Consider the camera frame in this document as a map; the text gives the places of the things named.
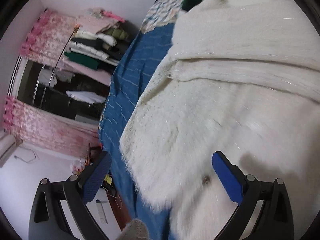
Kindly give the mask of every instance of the pink curtain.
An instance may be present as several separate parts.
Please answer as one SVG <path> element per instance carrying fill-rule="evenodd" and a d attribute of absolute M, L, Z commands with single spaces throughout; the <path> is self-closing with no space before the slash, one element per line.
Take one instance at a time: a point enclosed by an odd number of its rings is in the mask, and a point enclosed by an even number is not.
<path fill-rule="evenodd" d="M 72 156 L 87 155 L 88 144 L 99 144 L 98 128 L 71 123 L 14 97 L 5 101 L 4 128 L 23 141 Z"/>
<path fill-rule="evenodd" d="M 34 23 L 20 54 L 32 61 L 55 66 L 75 25 L 75 18 L 46 10 Z"/>

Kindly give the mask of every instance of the pink garment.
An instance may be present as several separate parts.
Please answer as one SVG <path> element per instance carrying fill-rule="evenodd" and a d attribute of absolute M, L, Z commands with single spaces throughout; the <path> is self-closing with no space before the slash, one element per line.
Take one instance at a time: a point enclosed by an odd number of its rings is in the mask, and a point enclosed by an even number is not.
<path fill-rule="evenodd" d="M 65 121 L 65 118 L 7 97 L 4 128 L 13 136 L 36 146 L 72 156 L 86 156 L 88 144 L 99 145 L 98 127 Z"/>
<path fill-rule="evenodd" d="M 107 71 L 100 70 L 100 69 L 93 70 L 86 66 L 78 64 L 76 62 L 67 60 L 65 58 L 63 58 L 63 62 L 68 66 L 72 67 L 73 69 L 75 69 L 76 71 L 82 73 L 83 75 L 86 75 L 102 84 L 105 84 L 108 87 L 111 84 L 111 75 Z"/>
<path fill-rule="evenodd" d="M 34 23 L 20 54 L 32 61 L 55 66 L 75 25 L 75 18 L 46 10 Z"/>
<path fill-rule="evenodd" d="M 113 14 L 112 12 L 103 12 L 102 13 L 105 17 L 111 17 L 111 18 L 113 18 L 113 19 L 116 19 L 116 20 L 118 20 L 119 22 L 122 22 L 122 23 L 124 23 L 125 22 L 125 19 L 124 18 L 122 18 L 122 17 L 120 17 L 120 16 L 118 16 L 118 15 L 116 15 L 116 14 Z"/>
<path fill-rule="evenodd" d="M 90 33 L 98 33 L 102 29 L 108 29 L 118 23 L 118 20 L 110 17 L 104 17 L 101 8 L 93 8 L 84 11 L 82 15 L 77 17 L 77 23 L 80 24 L 84 30 Z"/>

